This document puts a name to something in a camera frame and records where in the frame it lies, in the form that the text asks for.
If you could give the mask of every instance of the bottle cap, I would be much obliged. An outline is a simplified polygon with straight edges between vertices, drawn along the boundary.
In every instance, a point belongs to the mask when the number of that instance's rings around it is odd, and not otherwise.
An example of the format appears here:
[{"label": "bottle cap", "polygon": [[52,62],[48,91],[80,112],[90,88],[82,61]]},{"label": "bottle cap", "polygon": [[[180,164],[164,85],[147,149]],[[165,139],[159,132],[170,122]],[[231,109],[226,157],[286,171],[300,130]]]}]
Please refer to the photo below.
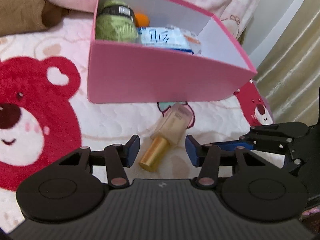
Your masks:
[{"label": "bottle cap", "polygon": [[141,158],[139,165],[146,171],[154,172],[158,168],[160,160],[165,152],[170,148],[170,143],[167,139],[158,136],[156,137],[149,149]]}]

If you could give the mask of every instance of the ribbed black surface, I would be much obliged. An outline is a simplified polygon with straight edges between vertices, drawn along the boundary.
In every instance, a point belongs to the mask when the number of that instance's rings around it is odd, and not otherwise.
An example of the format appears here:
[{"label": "ribbed black surface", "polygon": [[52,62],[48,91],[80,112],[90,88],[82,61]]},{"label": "ribbed black surface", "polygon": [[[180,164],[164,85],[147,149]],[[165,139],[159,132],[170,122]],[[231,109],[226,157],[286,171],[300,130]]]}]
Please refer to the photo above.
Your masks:
[{"label": "ribbed black surface", "polygon": [[243,220],[212,191],[190,180],[135,179],[113,190],[98,210],[77,221],[45,225],[30,220],[10,233],[13,240],[310,240],[298,220],[258,224]]}]

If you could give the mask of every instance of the open storage box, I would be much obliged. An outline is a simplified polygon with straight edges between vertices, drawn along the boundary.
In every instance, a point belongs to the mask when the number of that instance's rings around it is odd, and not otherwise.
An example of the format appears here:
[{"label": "open storage box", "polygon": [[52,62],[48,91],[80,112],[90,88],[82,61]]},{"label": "open storage box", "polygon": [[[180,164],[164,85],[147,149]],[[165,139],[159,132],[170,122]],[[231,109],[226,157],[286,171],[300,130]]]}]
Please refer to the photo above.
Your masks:
[{"label": "open storage box", "polygon": [[[98,0],[97,12],[106,0]],[[93,103],[217,101],[257,72],[248,56],[212,13],[182,0],[121,0],[150,19],[198,35],[201,55],[135,43],[95,39],[92,26],[88,99]]]}]

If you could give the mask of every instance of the orange ball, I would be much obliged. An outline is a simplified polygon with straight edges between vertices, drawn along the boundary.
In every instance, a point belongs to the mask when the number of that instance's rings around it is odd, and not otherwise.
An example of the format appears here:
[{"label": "orange ball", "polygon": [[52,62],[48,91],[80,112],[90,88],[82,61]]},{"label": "orange ball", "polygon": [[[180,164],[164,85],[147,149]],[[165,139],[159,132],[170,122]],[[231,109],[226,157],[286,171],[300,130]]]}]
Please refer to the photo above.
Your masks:
[{"label": "orange ball", "polygon": [[150,20],[148,16],[142,13],[136,13],[135,16],[135,25],[136,27],[148,27],[150,24]]}]

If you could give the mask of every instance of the bear eye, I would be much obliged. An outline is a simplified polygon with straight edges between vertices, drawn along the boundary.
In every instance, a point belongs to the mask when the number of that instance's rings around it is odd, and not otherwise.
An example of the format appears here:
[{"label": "bear eye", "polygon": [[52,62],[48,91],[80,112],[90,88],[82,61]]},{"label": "bear eye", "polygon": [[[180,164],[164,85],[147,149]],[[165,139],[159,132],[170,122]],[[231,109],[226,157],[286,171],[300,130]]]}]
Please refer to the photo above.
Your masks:
[{"label": "bear eye", "polygon": [[21,100],[23,98],[23,94],[21,92],[17,93],[17,99]]}]

